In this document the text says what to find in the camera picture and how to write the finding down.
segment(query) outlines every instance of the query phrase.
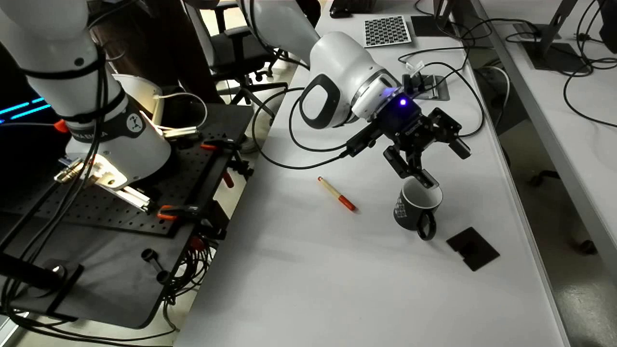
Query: floor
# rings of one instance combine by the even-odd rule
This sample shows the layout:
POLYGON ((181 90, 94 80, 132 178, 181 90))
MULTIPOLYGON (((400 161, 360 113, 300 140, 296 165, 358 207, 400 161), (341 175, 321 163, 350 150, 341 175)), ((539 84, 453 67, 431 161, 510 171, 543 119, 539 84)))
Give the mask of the floor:
MULTIPOLYGON (((204 15, 208 26, 215 26, 212 15, 204 15)), ((239 15, 229 15, 231 20, 240 22, 239 15)), ((273 78, 289 80, 292 67, 287 63, 275 65, 273 78)), ((520 113, 520 103, 510 101, 507 113, 520 113)), ((267 132, 267 117, 258 117, 256 136, 264 138, 267 132)), ((584 227, 572 207, 562 184, 557 178, 545 178, 539 186, 532 186, 528 178, 539 169, 551 167, 547 153, 530 121, 522 121, 501 134, 501 144, 510 159, 510 173, 518 186, 518 194, 532 223, 543 263, 553 284, 553 294, 560 310, 566 333, 572 347, 614 347, 617 344, 617 286, 607 277, 597 254, 582 254, 572 244, 586 238, 584 227)), ((235 177, 235 188, 219 186, 217 200, 231 213, 242 190, 242 178, 235 177)), ((175 325, 186 317, 194 290, 183 294, 175 306, 169 308, 169 317, 175 325)), ((80 333, 138 337, 167 331, 167 323, 158 313, 144 329, 123 329, 94 321, 80 321, 69 325, 80 333)), ((148 338, 142 344, 171 344, 175 333, 148 338)), ((24 333, 19 347, 42 344, 82 344, 51 340, 48 337, 24 333)))

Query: mug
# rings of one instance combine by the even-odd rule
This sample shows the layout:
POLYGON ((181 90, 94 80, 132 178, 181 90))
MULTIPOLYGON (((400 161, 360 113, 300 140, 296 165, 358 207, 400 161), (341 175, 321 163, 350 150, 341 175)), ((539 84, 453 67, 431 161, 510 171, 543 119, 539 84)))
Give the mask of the mug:
POLYGON ((418 231, 420 238, 426 240, 437 231, 433 211, 439 204, 439 184, 424 186, 418 178, 406 178, 393 207, 393 217, 400 227, 418 231))

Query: white table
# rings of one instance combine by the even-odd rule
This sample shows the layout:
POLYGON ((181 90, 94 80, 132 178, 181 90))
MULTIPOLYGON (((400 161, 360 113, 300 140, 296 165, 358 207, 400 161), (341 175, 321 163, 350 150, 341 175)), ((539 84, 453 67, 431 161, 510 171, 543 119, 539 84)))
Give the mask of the white table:
MULTIPOLYGON (((360 40, 360 15, 333 24, 360 40)), ((422 38, 420 47, 456 44, 422 38)), ((408 47, 372 49, 393 74, 408 47)), ((460 63, 462 51, 427 55, 460 63)), ((306 84, 296 70, 292 84, 306 84)), ((451 111, 466 130, 478 105, 460 80, 451 82, 451 111)), ((269 130, 265 151, 287 163, 310 163, 323 153, 294 148, 287 134, 287 96, 269 130)), ((314 130, 296 117, 306 144, 339 144, 362 123, 314 130)), ((472 157, 460 161, 433 144, 426 167, 443 188, 435 238, 424 242, 393 219, 402 180, 375 148, 314 171, 287 171, 258 161, 231 219, 179 347, 557 347, 568 344, 543 265, 501 157, 491 126, 466 140, 472 157), (356 205, 350 213, 318 184, 327 177, 356 205), (445 238, 476 227, 501 256, 470 271, 445 238)))
MULTIPOLYGON (((522 17, 547 22, 559 0, 472 0, 481 17, 522 17)), ((560 28, 562 38, 574 38, 574 28, 587 1, 578 1, 560 28)), ((601 17, 591 28, 599 36, 601 17)), ((589 123, 570 111, 560 96, 564 74, 537 70, 518 44, 507 44, 503 34, 510 24, 495 24, 491 36, 495 51, 508 70, 516 92, 537 128, 587 232, 591 234, 605 267, 617 279, 617 128, 589 123)), ((593 57, 611 55, 601 44, 587 42, 593 57)), ((617 123, 614 107, 617 70, 597 70, 586 78, 574 78, 568 96, 584 113, 617 123)))

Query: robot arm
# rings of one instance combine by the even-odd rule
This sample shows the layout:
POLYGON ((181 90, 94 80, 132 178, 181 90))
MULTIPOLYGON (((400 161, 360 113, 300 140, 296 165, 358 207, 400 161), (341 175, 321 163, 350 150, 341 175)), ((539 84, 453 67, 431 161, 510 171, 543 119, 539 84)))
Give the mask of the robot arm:
POLYGON ((310 82, 300 94, 302 117, 310 126, 337 126, 350 117, 368 121, 346 140, 346 153, 354 155, 385 134, 393 140, 383 151, 393 169, 400 177, 416 177, 426 186, 435 182, 422 167, 422 151, 429 142, 447 142, 460 157, 470 155, 458 136, 460 124, 441 109, 422 115, 400 82, 350 36, 343 32, 318 36, 294 0, 239 0, 239 3, 265 44, 310 61, 310 82), (304 109, 304 101, 321 107, 304 109))

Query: blue led light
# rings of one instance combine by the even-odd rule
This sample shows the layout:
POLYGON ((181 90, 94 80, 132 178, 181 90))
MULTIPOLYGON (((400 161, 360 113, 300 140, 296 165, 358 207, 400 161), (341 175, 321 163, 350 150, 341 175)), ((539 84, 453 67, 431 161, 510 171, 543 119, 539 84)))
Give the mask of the blue led light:
POLYGON ((11 115, 11 119, 19 119, 19 117, 24 117, 24 115, 42 111, 42 109, 46 109, 46 107, 50 107, 50 103, 42 103, 42 105, 38 105, 38 107, 30 107, 30 109, 26 109, 26 111, 15 113, 15 115, 11 115))
POLYGON ((30 101, 21 101, 21 103, 15 103, 15 105, 9 105, 9 107, 3 107, 0 109, 0 115, 1 113, 7 113, 7 111, 15 111, 15 109, 21 109, 21 107, 26 107, 30 101))

